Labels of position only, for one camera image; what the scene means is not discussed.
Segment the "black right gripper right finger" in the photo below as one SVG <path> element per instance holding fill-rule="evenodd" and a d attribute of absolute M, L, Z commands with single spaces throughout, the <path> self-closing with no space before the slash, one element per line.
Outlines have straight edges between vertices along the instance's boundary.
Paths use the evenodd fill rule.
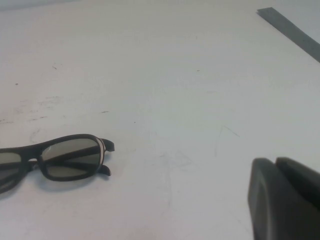
<path fill-rule="evenodd" d="M 293 188 L 315 207 L 320 206 L 320 174 L 288 157 L 278 157 L 275 165 Z"/>

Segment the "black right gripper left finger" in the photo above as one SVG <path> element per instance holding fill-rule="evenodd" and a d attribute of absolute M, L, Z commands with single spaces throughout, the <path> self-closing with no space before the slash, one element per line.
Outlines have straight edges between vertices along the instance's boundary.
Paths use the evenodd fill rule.
<path fill-rule="evenodd" d="M 253 160 L 247 200 L 255 240 L 320 238 L 320 207 L 294 189 L 276 162 Z"/>

